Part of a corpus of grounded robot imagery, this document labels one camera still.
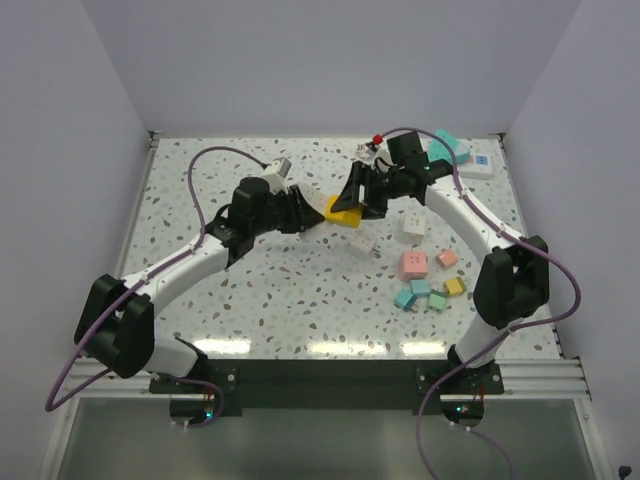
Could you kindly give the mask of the yellow cube plug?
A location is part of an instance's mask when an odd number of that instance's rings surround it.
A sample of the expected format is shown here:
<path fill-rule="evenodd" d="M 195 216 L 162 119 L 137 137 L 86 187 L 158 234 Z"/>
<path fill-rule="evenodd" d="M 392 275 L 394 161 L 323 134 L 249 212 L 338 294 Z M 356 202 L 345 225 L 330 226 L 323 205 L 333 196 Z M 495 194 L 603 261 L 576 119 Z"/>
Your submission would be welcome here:
<path fill-rule="evenodd" d="M 337 200 L 337 195 L 332 195 L 328 198 L 324 211 L 325 220 L 334 225 L 357 229 L 361 223 L 363 208 L 358 206 L 340 212 L 333 212 L 331 208 Z"/>

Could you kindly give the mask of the pink cube plug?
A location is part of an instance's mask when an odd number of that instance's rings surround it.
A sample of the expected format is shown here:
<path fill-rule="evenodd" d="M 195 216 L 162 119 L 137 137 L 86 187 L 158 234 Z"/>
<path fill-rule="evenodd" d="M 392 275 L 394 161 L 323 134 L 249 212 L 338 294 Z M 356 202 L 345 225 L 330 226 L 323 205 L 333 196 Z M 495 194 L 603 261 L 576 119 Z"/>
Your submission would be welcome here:
<path fill-rule="evenodd" d="M 428 275 L 428 259 L 423 251 L 403 251 L 399 257 L 399 278 L 402 282 L 424 279 Z"/>

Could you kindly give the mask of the teal plug adapter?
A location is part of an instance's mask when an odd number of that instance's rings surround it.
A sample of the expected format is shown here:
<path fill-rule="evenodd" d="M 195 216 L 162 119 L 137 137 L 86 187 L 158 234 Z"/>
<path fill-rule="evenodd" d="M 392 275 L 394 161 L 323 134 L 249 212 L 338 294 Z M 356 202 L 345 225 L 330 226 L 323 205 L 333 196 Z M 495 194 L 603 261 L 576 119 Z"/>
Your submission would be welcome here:
<path fill-rule="evenodd" d="M 419 311 L 419 308 L 416 306 L 416 302 L 417 296 L 407 289 L 399 290 L 393 299 L 393 303 L 397 308 L 405 312 L 412 313 L 417 313 Z"/>
<path fill-rule="evenodd" d="M 417 298 L 428 297 L 431 293 L 431 286 L 427 279 L 414 279 L 409 281 L 409 287 Z"/>

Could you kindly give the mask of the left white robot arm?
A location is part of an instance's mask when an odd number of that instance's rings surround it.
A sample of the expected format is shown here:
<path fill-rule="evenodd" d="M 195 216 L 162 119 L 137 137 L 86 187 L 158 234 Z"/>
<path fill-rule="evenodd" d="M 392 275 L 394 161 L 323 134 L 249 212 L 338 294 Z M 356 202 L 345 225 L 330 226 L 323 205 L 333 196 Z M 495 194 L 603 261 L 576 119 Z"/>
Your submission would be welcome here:
<path fill-rule="evenodd" d="M 207 380 L 205 354 L 158 334 L 156 317 L 245 256 L 258 236 L 297 234 L 321 224 L 327 202 L 309 185 L 275 191 L 263 178 L 243 179 L 230 203 L 177 252 L 124 279 L 104 275 L 93 283 L 74 335 L 77 347 L 123 379 L 147 371 L 170 375 L 185 392 L 200 390 Z"/>

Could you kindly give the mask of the salmon plug adapter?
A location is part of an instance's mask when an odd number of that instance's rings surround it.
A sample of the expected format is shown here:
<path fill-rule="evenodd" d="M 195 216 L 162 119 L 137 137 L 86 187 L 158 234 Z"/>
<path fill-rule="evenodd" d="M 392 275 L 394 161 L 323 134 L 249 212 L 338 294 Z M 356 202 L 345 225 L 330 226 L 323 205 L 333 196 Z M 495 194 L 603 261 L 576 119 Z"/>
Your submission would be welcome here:
<path fill-rule="evenodd" d="M 445 249 L 435 256 L 435 260 L 441 269 L 447 270 L 457 264 L 458 256 L 452 249 Z"/>

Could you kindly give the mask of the white power strip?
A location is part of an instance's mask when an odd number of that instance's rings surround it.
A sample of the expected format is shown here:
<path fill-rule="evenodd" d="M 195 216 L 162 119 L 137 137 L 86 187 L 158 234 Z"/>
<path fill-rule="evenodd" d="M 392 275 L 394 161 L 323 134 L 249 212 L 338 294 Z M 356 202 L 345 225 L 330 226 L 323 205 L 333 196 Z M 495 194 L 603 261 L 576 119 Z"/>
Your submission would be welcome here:
<path fill-rule="evenodd" d="M 458 174 L 463 178 L 489 180 L 493 177 L 494 169 L 492 158 L 488 154 L 472 153 L 464 144 L 451 146 L 457 159 Z M 444 160 L 453 164 L 449 151 L 439 142 L 432 142 L 427 150 L 430 160 Z"/>

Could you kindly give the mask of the yellow plug adapter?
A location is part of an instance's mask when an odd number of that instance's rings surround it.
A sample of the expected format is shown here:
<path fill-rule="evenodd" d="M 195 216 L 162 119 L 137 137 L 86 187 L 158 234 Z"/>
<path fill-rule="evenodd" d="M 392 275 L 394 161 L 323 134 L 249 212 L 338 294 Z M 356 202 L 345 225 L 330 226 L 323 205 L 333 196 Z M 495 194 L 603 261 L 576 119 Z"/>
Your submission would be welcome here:
<path fill-rule="evenodd" d="M 461 296 L 467 290 L 466 284 L 461 277 L 449 278 L 444 281 L 443 286 L 448 297 Z"/>

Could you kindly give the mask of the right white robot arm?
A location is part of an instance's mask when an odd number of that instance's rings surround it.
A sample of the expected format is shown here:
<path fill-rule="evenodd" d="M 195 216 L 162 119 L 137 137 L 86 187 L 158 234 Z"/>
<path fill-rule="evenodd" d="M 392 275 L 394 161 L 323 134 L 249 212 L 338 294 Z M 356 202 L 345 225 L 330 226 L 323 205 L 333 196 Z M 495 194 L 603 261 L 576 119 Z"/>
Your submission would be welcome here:
<path fill-rule="evenodd" d="M 381 219 L 392 199 L 409 197 L 443 219 L 480 262 L 473 303 L 475 317 L 449 349 L 448 386 L 469 392 L 481 380 L 505 339 L 549 300 L 549 255 L 545 241 L 524 237 L 500 221 L 460 178 L 454 148 L 440 135 L 432 140 L 450 155 L 433 160 L 421 132 L 408 127 L 374 136 L 365 147 L 386 147 L 391 163 L 381 168 L 356 161 L 333 213 L 360 208 L 365 219 Z"/>

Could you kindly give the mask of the white cube with picture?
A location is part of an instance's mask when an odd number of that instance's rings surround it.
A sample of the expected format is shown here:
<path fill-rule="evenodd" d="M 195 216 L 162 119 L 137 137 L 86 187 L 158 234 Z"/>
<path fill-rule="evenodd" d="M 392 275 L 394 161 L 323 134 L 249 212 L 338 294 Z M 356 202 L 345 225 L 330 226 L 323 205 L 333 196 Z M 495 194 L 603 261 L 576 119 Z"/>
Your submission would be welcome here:
<path fill-rule="evenodd" d="M 366 232 L 358 232 L 354 235 L 347 250 L 352 256 L 361 260 L 380 257 L 376 239 Z"/>

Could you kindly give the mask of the white cube plug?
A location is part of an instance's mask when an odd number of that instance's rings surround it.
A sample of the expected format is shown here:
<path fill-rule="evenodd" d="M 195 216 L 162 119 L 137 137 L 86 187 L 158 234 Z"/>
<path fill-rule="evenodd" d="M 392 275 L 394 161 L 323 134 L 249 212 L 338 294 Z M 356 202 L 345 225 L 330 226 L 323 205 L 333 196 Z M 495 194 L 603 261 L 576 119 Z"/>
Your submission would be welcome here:
<path fill-rule="evenodd" d="M 420 245 L 426 234 L 426 217 L 423 214 L 406 212 L 402 221 L 401 239 L 411 245 Z"/>

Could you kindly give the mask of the green plug adapter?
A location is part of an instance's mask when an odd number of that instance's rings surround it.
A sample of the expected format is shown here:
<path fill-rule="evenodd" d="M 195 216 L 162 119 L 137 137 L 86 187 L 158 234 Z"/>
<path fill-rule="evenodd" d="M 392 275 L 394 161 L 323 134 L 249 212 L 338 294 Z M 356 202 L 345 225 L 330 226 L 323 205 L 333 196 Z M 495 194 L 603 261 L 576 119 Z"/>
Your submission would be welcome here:
<path fill-rule="evenodd" d="M 440 291 L 431 291 L 427 299 L 427 308 L 436 312 L 442 312 L 446 309 L 448 303 L 448 295 Z"/>

